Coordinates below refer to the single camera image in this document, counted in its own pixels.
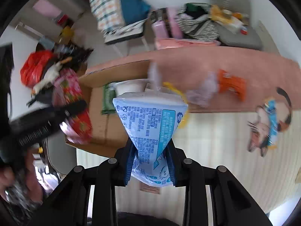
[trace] floor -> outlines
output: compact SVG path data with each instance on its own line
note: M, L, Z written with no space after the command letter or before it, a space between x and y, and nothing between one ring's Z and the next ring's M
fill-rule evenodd
M104 44L103 34L97 30L97 21L90 12L86 12L74 25L74 41L86 48L94 48L93 53L88 58L88 67L119 58L112 46ZM154 50L154 33L150 22L146 22L145 39L150 50ZM132 39L127 42L117 43L116 46L123 55L144 52L146 49L140 38Z
M290 128L278 136L277 149L260 157L259 150L246 150L250 137L248 121L256 114L245 113L190 113L184 128L173 136L176 147L203 166L216 168L224 165L251 194L265 213L270 212L296 194L295 184L301 166L301 111L293 112ZM85 168L98 166L107 158L77 150L77 164ZM90 203L94 188L91 188ZM160 195L139 191L139 181L131 178L127 187L116 187L118 211L167 218L182 224L184 188L166 186ZM209 225L212 225L210 193L207 188Z

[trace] chair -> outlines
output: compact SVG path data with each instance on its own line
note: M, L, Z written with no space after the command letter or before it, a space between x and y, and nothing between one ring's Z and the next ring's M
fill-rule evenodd
M115 52L120 56L123 57L124 55L120 52L120 50L118 49L118 47L115 45L118 42L123 42L123 41L128 41L131 39L136 39L136 38L141 38L144 47L147 51L149 50L149 46L147 44L147 41L145 40L144 37L144 31L145 31L145 24L143 24L142 26L140 26L139 28L135 28L129 32L125 32L122 34L118 34L118 35L106 35L104 38L104 43L106 45L112 45L113 49L115 50Z
M77 166L76 149L66 144L62 131L47 137L46 148L48 162L57 172L67 175Z
M219 7L223 7L225 0L210 0L211 4L216 4ZM251 6L249 0L228 0L228 9L232 12L239 12L242 14L248 14L251 18ZM248 34L243 35L241 33L233 34L225 27L215 23L219 31L220 40L227 46L233 47L245 47L251 49L262 50L262 42L256 31L249 25Z

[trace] person's arm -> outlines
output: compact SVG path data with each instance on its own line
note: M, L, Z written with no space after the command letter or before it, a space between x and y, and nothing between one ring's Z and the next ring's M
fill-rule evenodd
M28 188L28 197L30 198L30 204L26 206L27 208L19 205L12 205L7 202L5 190L8 186L14 184L14 173L10 167L6 167L0 170L0 195L2 197L2 201L5 200L3 202L3 205L10 212L17 225L26 225L31 219L34 211L43 203L43 200L47 197L46 192L44 191L36 177L31 150L29 150L27 153L25 164L28 170L25 183Z

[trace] white wall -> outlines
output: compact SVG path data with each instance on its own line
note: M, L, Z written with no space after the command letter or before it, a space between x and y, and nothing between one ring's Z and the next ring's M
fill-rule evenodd
M79 15L85 12L85 8L77 4L75 0L48 0L66 13L73 21L77 21Z
M153 8L181 6L188 2L208 3L209 0L146 0ZM256 26L261 20L272 36L280 54L301 65L301 42L294 30L279 10L269 0L250 0L251 24Z
M13 43L14 69L11 76L12 119L43 106L34 103L30 108L26 103L31 99L30 89L23 86L20 79L20 69L31 52L36 50L37 40L28 37L20 31L8 26L0 37L0 45Z
M290 200L286 201L279 207L275 208L270 212L269 219L273 226L282 226L284 222L287 220L287 218L290 216L292 211L295 209L297 203L299 202L301 197L301 185L299 184L299 187L294 195Z

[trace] open cardboard box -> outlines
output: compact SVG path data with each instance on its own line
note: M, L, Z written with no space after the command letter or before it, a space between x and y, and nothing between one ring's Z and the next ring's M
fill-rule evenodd
M103 86L111 82L147 78L149 64L150 60L130 62L81 76L79 85L88 104L93 138L85 144L66 143L96 155L114 157L117 149L125 146L128 135L117 113L101 114Z

